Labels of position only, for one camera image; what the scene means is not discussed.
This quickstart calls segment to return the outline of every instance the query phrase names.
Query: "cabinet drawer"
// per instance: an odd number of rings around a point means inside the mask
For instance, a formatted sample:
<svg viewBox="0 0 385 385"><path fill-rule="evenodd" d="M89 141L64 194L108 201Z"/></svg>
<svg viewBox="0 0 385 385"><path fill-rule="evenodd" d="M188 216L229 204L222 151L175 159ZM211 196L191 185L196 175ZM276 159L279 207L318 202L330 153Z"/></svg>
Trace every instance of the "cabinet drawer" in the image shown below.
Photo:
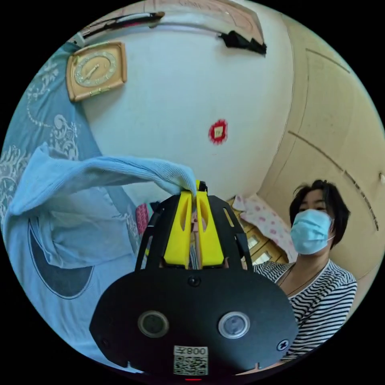
<svg viewBox="0 0 385 385"><path fill-rule="evenodd" d="M269 239L264 237L260 231L254 227L246 233L247 236L247 244L249 246L249 251L251 255L251 259L253 260L253 255L263 246L265 245Z"/></svg>
<svg viewBox="0 0 385 385"><path fill-rule="evenodd" d="M277 263L289 263L288 256L285 252L277 259Z"/></svg>
<svg viewBox="0 0 385 385"><path fill-rule="evenodd" d="M271 241L265 243L257 252L251 256L253 265L271 261L277 262L281 257L281 251Z"/></svg>

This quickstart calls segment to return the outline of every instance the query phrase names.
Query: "face mask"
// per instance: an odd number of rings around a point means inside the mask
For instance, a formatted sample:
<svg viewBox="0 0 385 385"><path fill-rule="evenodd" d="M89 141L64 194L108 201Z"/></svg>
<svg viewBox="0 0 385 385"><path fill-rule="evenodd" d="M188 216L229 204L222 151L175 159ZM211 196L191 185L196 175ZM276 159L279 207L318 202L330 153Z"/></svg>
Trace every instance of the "face mask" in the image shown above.
<svg viewBox="0 0 385 385"><path fill-rule="evenodd" d="M332 219L318 210L306 210L297 214L290 235L298 254L317 253L328 245L328 233Z"/></svg>

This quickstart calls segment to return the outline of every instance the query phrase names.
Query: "striped shirt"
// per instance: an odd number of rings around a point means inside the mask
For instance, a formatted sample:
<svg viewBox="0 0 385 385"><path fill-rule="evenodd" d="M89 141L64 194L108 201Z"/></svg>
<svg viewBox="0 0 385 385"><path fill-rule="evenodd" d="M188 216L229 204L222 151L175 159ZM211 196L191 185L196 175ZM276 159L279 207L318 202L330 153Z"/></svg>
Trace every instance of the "striped shirt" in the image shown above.
<svg viewBox="0 0 385 385"><path fill-rule="evenodd" d="M277 282L292 265L265 262L254 265L254 272ZM333 336L344 324L356 290L353 275L329 260L309 286L289 297L299 333L282 361L298 358Z"/></svg>

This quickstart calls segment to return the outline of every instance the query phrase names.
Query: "screw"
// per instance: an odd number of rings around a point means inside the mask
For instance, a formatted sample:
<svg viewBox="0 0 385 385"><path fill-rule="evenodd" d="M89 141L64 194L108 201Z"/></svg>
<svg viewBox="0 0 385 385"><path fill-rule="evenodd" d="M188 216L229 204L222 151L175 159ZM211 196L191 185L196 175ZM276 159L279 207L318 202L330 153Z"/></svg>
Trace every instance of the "screw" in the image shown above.
<svg viewBox="0 0 385 385"><path fill-rule="evenodd" d="M191 276L188 278L187 283L193 288L196 288L200 285L201 279L199 277Z"/></svg>

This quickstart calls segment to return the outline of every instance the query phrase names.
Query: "pink object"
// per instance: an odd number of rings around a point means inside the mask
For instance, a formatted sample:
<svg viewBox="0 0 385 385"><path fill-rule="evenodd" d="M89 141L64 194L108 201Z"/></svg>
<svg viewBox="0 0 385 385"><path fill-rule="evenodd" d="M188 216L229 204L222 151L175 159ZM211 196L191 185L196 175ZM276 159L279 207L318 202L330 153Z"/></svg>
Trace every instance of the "pink object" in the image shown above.
<svg viewBox="0 0 385 385"><path fill-rule="evenodd" d="M296 261L298 254L293 247L290 228L281 218L277 220L277 213L262 198L256 194L250 198L237 195L233 208L242 211L241 218L244 221L256 226L266 238L283 249L289 262Z"/></svg>
<svg viewBox="0 0 385 385"><path fill-rule="evenodd" d="M148 212L147 205L143 203L136 208L136 224L138 226L138 233L142 235L150 220L150 213Z"/></svg>

